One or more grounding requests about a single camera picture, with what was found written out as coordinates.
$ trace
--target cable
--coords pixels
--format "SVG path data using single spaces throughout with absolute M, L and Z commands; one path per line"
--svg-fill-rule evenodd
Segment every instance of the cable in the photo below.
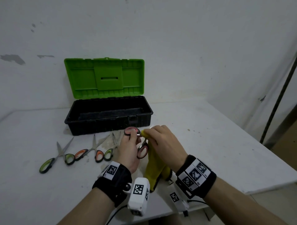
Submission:
M 207 203 L 205 203 L 203 201 L 198 201 L 198 200 L 187 200 L 187 202 L 200 202 L 200 203 L 203 203 L 205 205 L 208 205 Z
M 109 224 L 109 222 L 112 220 L 112 218 L 121 210 L 121 209 L 123 209 L 123 208 L 126 208 L 126 207 L 128 207 L 128 205 L 123 205 L 121 208 L 119 208 L 113 215 L 112 215 L 112 217 L 109 219 L 109 221 L 106 223 L 106 225 L 108 225 Z
M 289 75 L 288 75 L 288 77 L 287 77 L 287 79 L 286 79 L 286 81 L 285 81 L 285 83 L 284 83 L 284 86 L 282 87 L 282 90 L 281 90 L 281 92 L 280 92 L 280 94 L 279 94 L 279 96 L 278 96 L 278 98 L 277 98 L 277 101 L 275 102 L 275 105 L 274 105 L 274 107 L 273 107 L 273 110 L 272 110 L 272 112 L 271 112 L 271 114 L 270 114 L 270 116 L 269 116 L 269 119 L 268 119 L 268 121 L 267 121 L 267 124 L 266 124 L 266 126 L 265 126 L 265 129 L 264 129 L 264 131 L 263 131 L 262 137 L 261 137 L 261 139 L 260 139 L 260 143 L 261 143 L 261 144 L 263 144 L 263 141 L 264 141 L 264 138 L 265 138 L 266 133 L 267 133 L 267 131 L 268 131 L 268 128 L 269 128 L 269 126 L 270 126 L 270 124 L 271 124 L 271 121 L 272 121 L 274 115 L 275 115 L 275 112 L 277 111 L 277 108 L 278 108 L 278 106 L 279 106 L 279 104 L 280 104 L 280 101 L 281 101 L 282 97 L 284 96 L 284 93 L 285 93 L 285 91 L 286 91 L 286 89 L 287 89 L 287 87 L 288 87 L 288 85 L 289 85 L 289 82 L 290 82 L 290 80 L 291 80 L 291 78 L 292 78 L 292 76 L 293 76 L 293 74 L 294 74 L 294 72 L 295 72 L 296 67 L 297 67 L 297 57 L 296 57 L 296 59 L 295 59 L 293 65 L 292 65 L 292 68 L 291 68 L 291 70 L 290 70 L 290 72 L 289 72 Z

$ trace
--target wrist strap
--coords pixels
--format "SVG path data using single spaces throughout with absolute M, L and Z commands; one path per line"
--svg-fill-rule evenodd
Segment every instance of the wrist strap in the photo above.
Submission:
M 189 198 L 193 195 L 204 198 L 217 178 L 210 168 L 192 155 L 188 155 L 176 176 L 178 177 L 176 184 Z
M 99 188 L 118 207 L 127 197 L 123 192 L 127 183 L 132 183 L 130 171 L 120 163 L 112 161 L 99 175 L 93 188 Z

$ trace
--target right hand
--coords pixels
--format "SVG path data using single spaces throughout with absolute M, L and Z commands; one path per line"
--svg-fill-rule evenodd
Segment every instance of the right hand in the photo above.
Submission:
M 144 132 L 151 136 L 148 140 L 159 157 L 176 173 L 188 156 L 176 136 L 165 125 L 144 129 Z

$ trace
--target human hand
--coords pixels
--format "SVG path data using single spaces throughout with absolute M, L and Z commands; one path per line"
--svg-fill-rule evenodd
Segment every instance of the human hand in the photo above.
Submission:
M 159 157 L 176 173 L 188 156 L 178 139 L 165 125 L 144 129 L 144 132 L 151 136 L 148 140 Z
M 137 133 L 132 130 L 130 136 L 124 135 L 122 137 L 120 146 L 118 147 L 118 157 L 115 162 L 124 165 L 131 174 L 134 173 L 139 165 L 139 159 L 137 158 L 136 145 L 141 142 L 140 138 L 137 138 Z

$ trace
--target white table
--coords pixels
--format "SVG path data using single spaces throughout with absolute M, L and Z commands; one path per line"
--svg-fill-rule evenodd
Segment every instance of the white table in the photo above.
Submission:
M 246 193 L 258 193 L 297 181 L 297 171 L 257 142 L 203 100 L 150 105 L 151 125 L 166 124 L 187 153 L 204 161 L 226 182 Z M 39 168 L 57 155 L 56 141 L 64 147 L 72 135 L 64 124 L 69 109 L 19 111 L 0 123 L 1 224 L 55 224 L 91 190 L 101 169 L 93 152 L 71 166 L 62 158 L 46 174 Z M 97 140 L 107 133 L 96 134 Z M 66 153 L 90 148 L 92 135 L 76 136 Z M 133 175 L 142 176 L 141 161 Z M 126 209 L 111 224 L 124 224 L 169 215 L 174 206 L 165 195 L 165 182 L 150 194 L 145 217 Z M 196 205 L 192 209 L 202 208 Z

